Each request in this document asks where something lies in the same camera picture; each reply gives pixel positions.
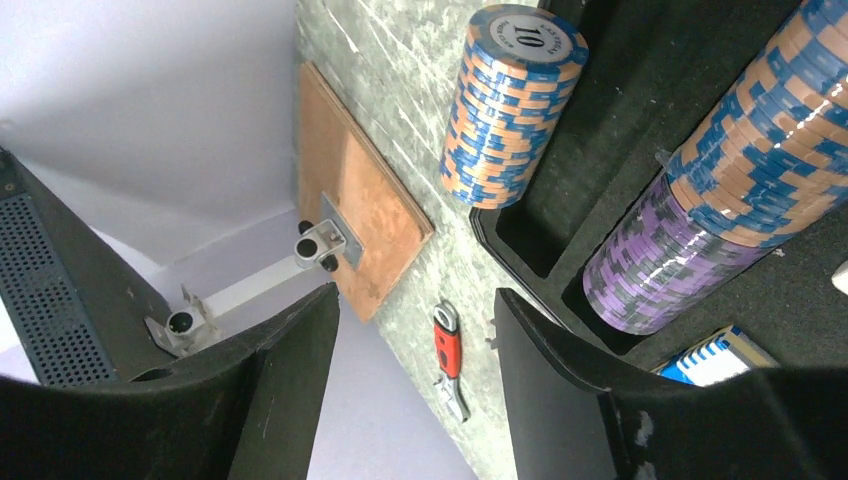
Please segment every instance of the perforated metal panel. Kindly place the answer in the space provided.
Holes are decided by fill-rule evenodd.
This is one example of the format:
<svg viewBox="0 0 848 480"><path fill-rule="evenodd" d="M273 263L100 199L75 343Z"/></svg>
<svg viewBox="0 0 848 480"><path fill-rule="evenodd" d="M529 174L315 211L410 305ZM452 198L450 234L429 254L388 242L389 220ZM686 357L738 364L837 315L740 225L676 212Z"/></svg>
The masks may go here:
<svg viewBox="0 0 848 480"><path fill-rule="evenodd" d="M0 201L0 293L43 385L117 379L27 194Z"/></svg>

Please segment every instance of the wooden board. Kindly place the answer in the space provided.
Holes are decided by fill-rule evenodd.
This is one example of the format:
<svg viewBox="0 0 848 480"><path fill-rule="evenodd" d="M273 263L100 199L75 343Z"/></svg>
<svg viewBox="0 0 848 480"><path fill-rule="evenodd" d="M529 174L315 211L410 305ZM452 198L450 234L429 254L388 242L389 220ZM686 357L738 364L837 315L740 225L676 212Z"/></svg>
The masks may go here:
<svg viewBox="0 0 848 480"><path fill-rule="evenodd" d="M318 223L321 192L359 237L354 270L338 256L333 279L368 321L433 234L433 226L311 63L300 67L300 217Z"/></svg>

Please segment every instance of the chip center label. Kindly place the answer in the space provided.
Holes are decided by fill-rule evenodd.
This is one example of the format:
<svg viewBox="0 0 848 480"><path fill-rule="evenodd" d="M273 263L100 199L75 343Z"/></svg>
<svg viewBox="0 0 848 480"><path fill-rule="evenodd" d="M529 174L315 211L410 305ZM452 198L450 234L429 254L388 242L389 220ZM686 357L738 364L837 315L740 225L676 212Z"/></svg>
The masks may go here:
<svg viewBox="0 0 848 480"><path fill-rule="evenodd" d="M561 62L573 49L568 35L556 24L532 15L498 17L489 33L504 51L531 62Z"/></svg>

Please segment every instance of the metal clamp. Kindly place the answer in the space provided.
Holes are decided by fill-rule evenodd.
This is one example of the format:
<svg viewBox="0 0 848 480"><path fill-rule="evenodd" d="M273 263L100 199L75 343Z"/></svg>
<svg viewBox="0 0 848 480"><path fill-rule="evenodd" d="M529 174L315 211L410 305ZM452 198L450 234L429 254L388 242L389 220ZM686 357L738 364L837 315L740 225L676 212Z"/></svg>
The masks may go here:
<svg viewBox="0 0 848 480"><path fill-rule="evenodd" d="M301 222L303 232L294 246L298 266L310 269L321 265L327 271L335 271L338 268L335 256L344 252L347 240L336 223L330 219L315 226L310 225L308 222Z"/></svg>
<svg viewBox="0 0 848 480"><path fill-rule="evenodd" d="M180 358L197 353L221 339L221 330L211 322L203 302L188 293L185 286L182 289L183 298L189 306L172 313L164 326L150 317L144 319L154 343Z"/></svg>

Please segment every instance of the poker chip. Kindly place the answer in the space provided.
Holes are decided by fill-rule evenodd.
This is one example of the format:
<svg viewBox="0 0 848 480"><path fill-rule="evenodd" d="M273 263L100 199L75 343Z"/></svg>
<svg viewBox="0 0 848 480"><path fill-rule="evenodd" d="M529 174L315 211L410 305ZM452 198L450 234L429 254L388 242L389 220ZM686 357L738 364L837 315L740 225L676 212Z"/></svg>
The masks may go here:
<svg viewBox="0 0 848 480"><path fill-rule="evenodd" d="M804 2L672 156L672 196L704 230L775 247L848 199L846 13Z"/></svg>
<svg viewBox="0 0 848 480"><path fill-rule="evenodd" d="M521 199L588 58L568 22L493 5L469 21L439 159L442 183L476 208Z"/></svg>
<svg viewBox="0 0 848 480"><path fill-rule="evenodd" d="M491 5L469 22L468 45L494 71L538 82L577 78L589 57L582 35L538 8Z"/></svg>
<svg viewBox="0 0 848 480"><path fill-rule="evenodd" d="M769 251L706 232L660 175L586 264L583 290L608 325L649 335Z"/></svg>

